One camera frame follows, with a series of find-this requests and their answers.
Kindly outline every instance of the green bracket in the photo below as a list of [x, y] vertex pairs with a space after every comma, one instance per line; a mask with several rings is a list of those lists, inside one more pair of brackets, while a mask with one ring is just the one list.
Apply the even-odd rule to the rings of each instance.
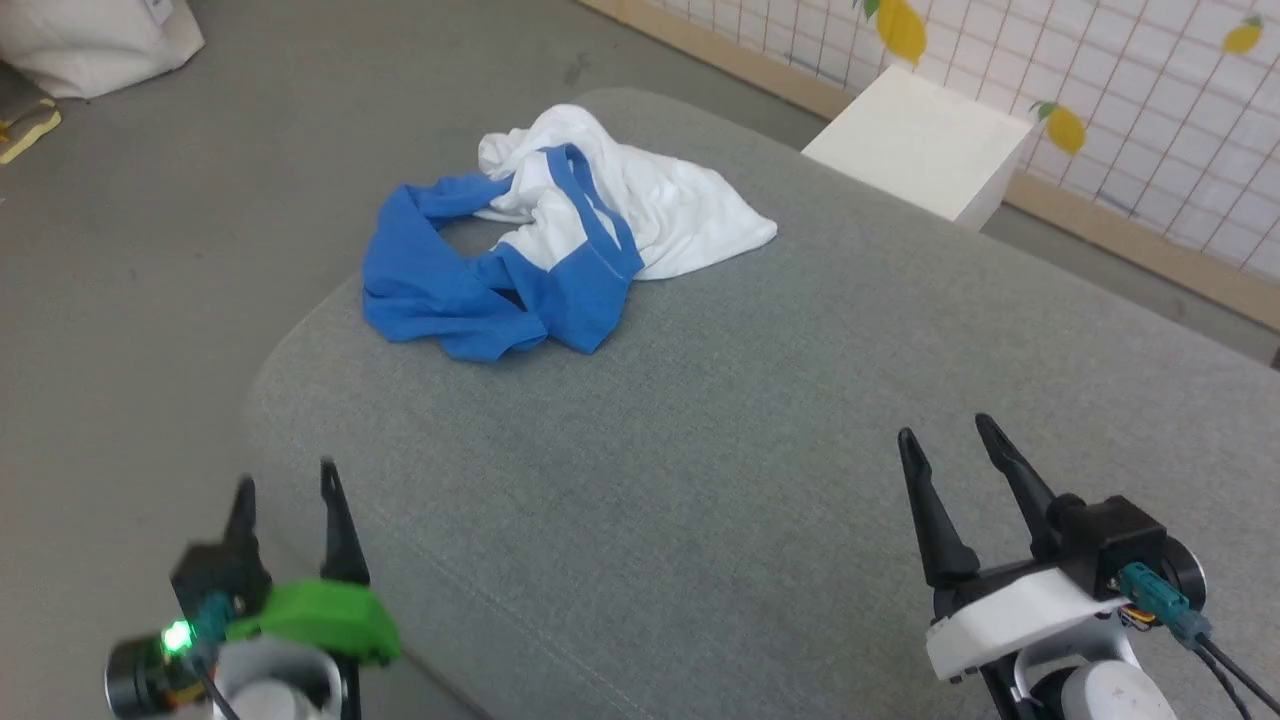
[[310, 578], [275, 585], [262, 611], [232, 623], [227, 639], [266, 633], [361, 664], [387, 664], [399, 657], [399, 630], [367, 587]]

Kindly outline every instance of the robotic arm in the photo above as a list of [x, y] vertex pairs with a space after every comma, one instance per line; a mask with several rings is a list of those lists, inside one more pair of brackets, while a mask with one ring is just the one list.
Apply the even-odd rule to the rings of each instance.
[[212, 701], [215, 720], [360, 720], [360, 666], [398, 657], [399, 633], [369, 589], [329, 459], [320, 496], [329, 512], [320, 577], [274, 585], [253, 534], [253, 480], [241, 480], [223, 538], [189, 544], [170, 575], [183, 619], [111, 650], [105, 687], [116, 717]]
[[[1263, 703], [1280, 706], [1210, 639], [1199, 614], [1204, 571], [1164, 525], [1123, 496], [1085, 503], [1055, 496], [989, 415], [975, 418], [991, 462], [1009, 480], [1030, 532], [1029, 560], [982, 568], [933, 488], [932, 468], [910, 428], [897, 436], [924, 580], [934, 619], [925, 650], [940, 679], [982, 676], [1001, 720], [1175, 720], [1142, 671], [1128, 629], [1166, 625], [1231, 696], [1231, 670]], [[1034, 669], [1062, 659], [1034, 685]]]

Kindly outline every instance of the blue fabric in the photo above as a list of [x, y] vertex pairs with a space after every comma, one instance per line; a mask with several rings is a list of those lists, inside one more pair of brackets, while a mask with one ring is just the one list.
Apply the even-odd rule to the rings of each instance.
[[[577, 209], [586, 242], [549, 272], [498, 243], [463, 259], [439, 231], [511, 190], [511, 177], [480, 173], [401, 186], [378, 214], [365, 254], [365, 319], [387, 340], [440, 338], [452, 357], [492, 363], [548, 336], [594, 352], [622, 316], [635, 274], [644, 268], [630, 225], [604, 205], [591, 168], [573, 145], [544, 149], [552, 181]], [[613, 224], [617, 241], [596, 217]], [[498, 291], [515, 292], [521, 307]]]

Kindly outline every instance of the white grid wall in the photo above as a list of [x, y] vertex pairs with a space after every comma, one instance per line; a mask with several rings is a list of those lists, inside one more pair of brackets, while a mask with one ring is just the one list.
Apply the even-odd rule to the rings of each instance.
[[864, 0], [649, 1], [852, 92], [892, 63], [1015, 115], [1056, 102], [1084, 145], [1042, 127], [1025, 170], [1280, 281], [1280, 0], [881, 0], [923, 22], [914, 67]]

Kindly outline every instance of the white bag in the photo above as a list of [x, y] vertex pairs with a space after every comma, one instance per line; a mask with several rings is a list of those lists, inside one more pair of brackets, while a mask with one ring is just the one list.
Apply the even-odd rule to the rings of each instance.
[[186, 0], [0, 0], [0, 59], [54, 97], [128, 87], [204, 45]]

